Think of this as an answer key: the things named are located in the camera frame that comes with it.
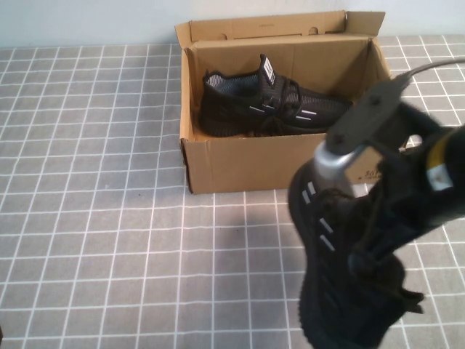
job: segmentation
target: white grid line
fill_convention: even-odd
[[[167,76],[166,76],[166,84],[165,84],[165,92],[168,90],[168,77],[169,77],[169,62],[171,61],[171,50],[172,50],[172,46],[170,45],[169,47],[169,53],[170,53],[170,58],[168,60],[168,73],[167,73]],[[140,109],[137,111],[137,119],[139,118],[139,114],[140,114]],[[164,120],[164,117],[165,117],[165,107],[164,107],[164,104],[163,104],[163,118],[161,120],[161,133],[163,133],[163,120]],[[158,144],[158,149],[161,149],[161,137],[160,137],[160,141],[159,141],[159,144]],[[156,174],[155,174],[155,183],[154,183],[154,192],[153,192],[153,201],[152,201],[152,214],[150,215],[150,232],[149,232],[149,235],[148,235],[148,243],[147,243],[147,256],[145,258],[145,266],[144,266],[144,278],[142,280],[142,294],[140,296],[140,306],[139,306],[139,318],[138,318],[138,321],[137,321],[137,337],[136,337],[136,345],[135,345],[135,348],[137,349],[139,347],[139,335],[140,335],[140,327],[141,327],[141,324],[142,324],[142,305],[144,304],[144,297],[145,297],[145,285],[146,285],[146,281],[147,281],[147,270],[148,270],[148,261],[149,261],[149,258],[150,258],[150,246],[151,246],[151,242],[152,242],[152,228],[153,228],[153,214],[155,212],[155,199],[156,199],[156,195],[157,195],[157,185],[158,185],[158,173],[159,173],[159,165],[160,165],[160,156],[158,156],[157,158],[157,171],[156,171]]]
[[[247,198],[246,192],[243,192],[243,205],[244,205],[244,222],[245,222],[245,236],[246,236],[246,275],[247,275],[247,310],[248,310],[248,341],[250,348],[253,348],[252,338],[252,304],[251,304],[251,291],[250,291],[250,263],[248,256],[248,224],[247,224]]]

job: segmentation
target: cardboard box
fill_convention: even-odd
[[[389,69],[376,40],[383,12],[207,20],[176,27],[182,48],[180,143],[193,193],[287,188],[324,134],[215,138],[198,127],[206,71],[255,71],[266,54],[275,71],[301,86],[356,100]],[[347,170],[353,183],[377,178],[378,155],[367,150]]]

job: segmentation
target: tile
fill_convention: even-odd
[[[181,278],[179,280],[179,301],[196,302],[211,301],[212,277],[196,276],[195,278]]]
[[[131,138],[113,138],[107,140],[105,148],[106,154],[124,154],[131,153],[132,150],[132,139]]]
[[[147,276],[172,276],[179,272],[179,252],[155,253],[148,257]]]
[[[62,349],[96,349],[98,338],[65,338]]]
[[[216,251],[215,273],[245,273],[247,271],[246,251]]]
[[[153,230],[150,237],[150,251],[177,251],[181,246],[181,230]]]
[[[30,214],[24,233],[52,233],[57,217],[57,213]]]
[[[70,124],[76,122],[84,121],[86,116],[86,111],[84,109],[76,109],[76,110],[63,110],[60,114],[60,123],[61,124]]]
[[[278,249],[249,250],[248,263],[252,273],[281,271]]]
[[[23,236],[21,242],[23,242],[27,236]],[[0,236],[0,257],[13,257],[15,254],[16,246],[19,241],[18,236]],[[18,250],[18,256],[20,256],[21,246]]]
[[[36,194],[32,203],[32,212],[56,212],[60,210],[63,194]]]
[[[16,49],[12,60],[31,60],[35,57],[36,49]]]
[[[99,71],[97,81],[117,81],[119,80],[121,69],[107,69]]]
[[[29,335],[60,336],[65,325],[66,310],[36,310],[31,321]]]
[[[421,307],[424,310],[424,314],[406,313],[403,316],[405,324],[437,324],[436,310],[431,297],[425,297],[421,302]]]
[[[90,307],[105,304],[108,281],[80,281],[73,294],[73,307]]]
[[[246,207],[248,225],[262,225],[276,223],[276,211],[273,205],[257,205]]]
[[[463,322],[465,321],[465,296],[435,297],[437,311],[442,322]]]
[[[116,233],[88,233],[84,244],[84,254],[112,254],[115,250]]]
[[[107,137],[108,124],[87,124],[83,125],[81,137],[82,138],[95,138]]]
[[[163,119],[163,110],[166,110],[167,108],[167,106],[158,106],[140,109],[139,121],[161,121]]]
[[[437,75],[440,77],[441,81],[463,81],[464,76],[461,74],[460,70],[457,69],[438,69],[436,70]]]
[[[124,209],[121,215],[121,229],[148,229],[151,219],[151,209]]]
[[[252,302],[252,329],[286,328],[284,302]]]
[[[81,246],[84,240],[82,233],[60,234],[53,237],[51,256],[73,255],[81,253]]]
[[[273,226],[267,227],[249,227],[247,229],[248,247],[278,247],[278,228]]]
[[[77,257],[49,258],[45,267],[44,280],[73,280],[77,267]]]
[[[176,305],[146,305],[142,308],[140,331],[141,333],[173,332],[175,316]]]
[[[62,211],[90,209],[93,196],[90,192],[66,193]]]
[[[179,305],[178,331],[211,329],[211,304]]]
[[[458,269],[427,270],[426,275],[433,294],[465,292],[465,285]]]
[[[114,278],[136,278],[144,276],[146,256],[144,254],[116,255],[113,274]]]
[[[166,80],[147,80],[144,81],[144,86],[142,88],[143,93],[154,93],[166,91]]]
[[[26,78],[26,82],[69,82],[71,77],[73,77],[72,71],[52,71],[50,76],[47,80],[46,72],[37,72],[36,74],[29,73],[28,77]]]
[[[13,176],[8,193],[32,193],[36,189],[39,176]]]
[[[254,332],[252,334],[253,349],[288,349],[288,335],[286,332]]]
[[[126,349],[135,348],[136,337],[104,337],[100,349]]]
[[[115,95],[93,95],[90,99],[89,107],[91,108],[112,108],[114,101],[115,101]]]
[[[27,212],[32,201],[32,194],[6,195],[2,212]]]
[[[119,215],[119,211],[93,211],[89,231],[117,230]]]
[[[82,232],[86,230],[88,212],[61,212],[57,223],[57,232]]]
[[[212,207],[185,207],[184,209],[184,226],[210,227],[213,223]]]
[[[450,248],[447,245],[418,245],[418,250],[425,268],[456,266]]]
[[[128,189],[133,188],[154,188],[155,186],[155,170],[135,171],[129,173]]]
[[[142,80],[144,78],[144,68],[123,69],[121,80]]]
[[[0,280],[2,282],[6,281],[8,278],[8,272],[11,263],[11,260],[0,260]]]
[[[464,325],[444,326],[450,349],[459,349],[464,344]]]
[[[30,316],[30,311],[0,311],[3,333],[8,337],[24,337]]]
[[[26,138],[27,133],[27,127],[9,127],[3,133],[0,140],[24,140]]]
[[[149,278],[145,281],[144,303],[177,301],[178,278]]]
[[[46,156],[49,150],[49,141],[27,141],[24,144],[21,156]]]
[[[32,308],[37,287],[38,284],[8,284],[1,301],[1,308]]]
[[[27,340],[25,349],[58,349],[60,347],[60,340],[43,340],[43,339],[35,339],[35,340]]]
[[[182,207],[153,210],[153,228],[177,228],[181,226]]]
[[[156,169],[158,154],[134,154],[131,159],[131,169]]]
[[[169,57],[167,56],[158,56],[158,57],[149,57],[147,59],[147,67],[167,67],[169,62]]]
[[[78,278],[108,278],[112,259],[111,256],[82,257]]]
[[[171,45],[168,44],[157,44],[157,45],[150,45],[148,49],[149,56],[158,56],[158,55],[169,55]]]
[[[95,193],[93,209],[120,209],[123,203],[124,192],[116,191],[97,191]]]
[[[156,207],[170,207],[170,206],[182,206],[184,202],[184,188],[157,188],[155,192],[155,206]],[[199,219],[191,215],[192,209],[186,207],[185,209],[185,226],[192,227],[197,225],[208,225],[201,224]]]
[[[142,296],[142,279],[113,280],[108,294],[109,305],[140,304]]]
[[[396,250],[395,255],[402,261],[406,268],[421,268],[419,254],[416,252],[415,246],[405,245]]]
[[[288,299],[292,300],[300,297],[303,280],[303,273],[289,273],[284,275],[284,284],[286,286],[286,296]]]
[[[184,251],[194,249],[212,249],[213,248],[213,229],[212,228],[194,228],[184,229],[182,234],[182,249]]]
[[[248,329],[248,303],[219,303],[214,309],[216,330]]]
[[[71,309],[66,335],[99,334],[103,309]]]
[[[405,277],[403,286],[406,289],[411,289],[415,292],[421,292],[424,294],[430,293],[422,270],[409,270]]]
[[[41,285],[37,307],[67,307],[71,297],[73,282],[47,282]]]
[[[66,90],[68,89],[68,84],[62,84],[64,85],[64,91],[59,93],[59,95],[63,95],[66,93]],[[69,85],[69,90],[68,94],[69,95],[90,95],[92,93],[92,82],[72,82]]]
[[[284,249],[283,256],[284,271],[305,271],[306,256],[304,249]]]
[[[59,58],[73,58],[78,57],[80,52],[79,47],[60,47],[58,51]]]
[[[116,58],[102,58],[102,61],[100,62],[100,68],[120,68],[123,63],[123,58],[122,57],[116,57]]]
[[[100,174],[97,189],[124,189],[126,186],[125,172],[108,172]]]
[[[70,176],[68,190],[94,190],[97,182],[97,173],[74,173]]]
[[[412,327],[405,332],[411,348],[446,348],[440,327]]]
[[[158,168],[163,169],[167,167],[183,167],[181,153],[179,151],[169,151],[160,154],[160,161]]]
[[[282,275],[250,275],[250,293],[253,300],[283,299]]]
[[[235,227],[246,224],[243,206],[223,206],[215,208],[215,225]]]
[[[137,332],[139,308],[108,308],[103,334],[129,334]]]
[[[143,137],[134,139],[135,153],[155,153],[160,148],[160,137]]]
[[[111,109],[88,109],[88,122],[109,122],[111,119]]]
[[[118,236],[116,253],[147,251],[149,231],[121,231]]]
[[[79,138],[81,134],[81,125],[58,125],[55,138]]]
[[[179,169],[159,169],[157,188],[169,187],[173,185],[184,185],[185,170]]]

